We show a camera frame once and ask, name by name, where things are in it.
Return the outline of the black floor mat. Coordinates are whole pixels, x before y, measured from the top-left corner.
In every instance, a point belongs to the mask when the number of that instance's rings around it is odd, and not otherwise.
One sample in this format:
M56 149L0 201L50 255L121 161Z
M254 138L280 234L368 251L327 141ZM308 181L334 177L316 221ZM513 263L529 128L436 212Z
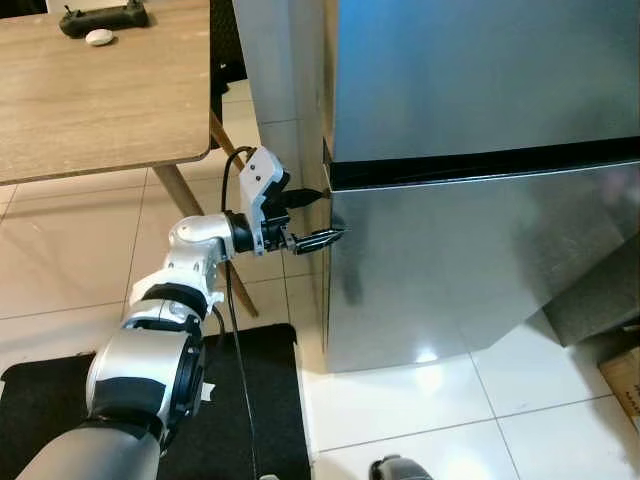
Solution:
M180 425L157 480L311 480L294 343L287 324L206 338L211 399ZM86 416L92 358L15 364L0 375L0 480L17 480L41 448Z

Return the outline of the silver fridge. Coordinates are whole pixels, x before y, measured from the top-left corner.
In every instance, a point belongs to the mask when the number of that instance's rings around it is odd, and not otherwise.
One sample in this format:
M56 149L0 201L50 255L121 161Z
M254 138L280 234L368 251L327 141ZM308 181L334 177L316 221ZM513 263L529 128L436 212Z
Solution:
M332 202L348 189L640 168L639 26L631 0L339 0Z

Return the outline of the light wooden dining table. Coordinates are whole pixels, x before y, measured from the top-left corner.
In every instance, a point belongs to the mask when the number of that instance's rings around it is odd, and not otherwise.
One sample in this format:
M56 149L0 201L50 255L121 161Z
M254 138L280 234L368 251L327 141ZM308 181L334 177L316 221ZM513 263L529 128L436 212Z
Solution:
M0 19L0 317L122 306L205 206L210 1L147 3L108 46L59 14Z

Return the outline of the black handheld controller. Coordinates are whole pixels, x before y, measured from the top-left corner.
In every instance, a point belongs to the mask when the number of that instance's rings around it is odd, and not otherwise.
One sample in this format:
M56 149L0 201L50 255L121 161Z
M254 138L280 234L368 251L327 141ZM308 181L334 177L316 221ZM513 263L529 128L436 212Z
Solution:
M84 38L95 29L129 29L150 27L150 17L141 0L125 0L118 6L83 10L70 9L59 20L61 32L69 38Z

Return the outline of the silver robot leg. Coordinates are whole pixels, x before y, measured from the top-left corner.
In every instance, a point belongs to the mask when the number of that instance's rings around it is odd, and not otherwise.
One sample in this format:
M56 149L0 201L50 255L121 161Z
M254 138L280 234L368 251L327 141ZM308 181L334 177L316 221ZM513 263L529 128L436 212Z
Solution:
M371 463L369 480L434 480L434 477L419 462L389 454Z

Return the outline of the printed brown cardboard box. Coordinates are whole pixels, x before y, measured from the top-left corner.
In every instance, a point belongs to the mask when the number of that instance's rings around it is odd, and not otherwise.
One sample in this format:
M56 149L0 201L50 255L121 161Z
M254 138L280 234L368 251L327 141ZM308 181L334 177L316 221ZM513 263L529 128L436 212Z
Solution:
M627 349L598 364L600 375L630 417L635 428L640 424L639 347Z

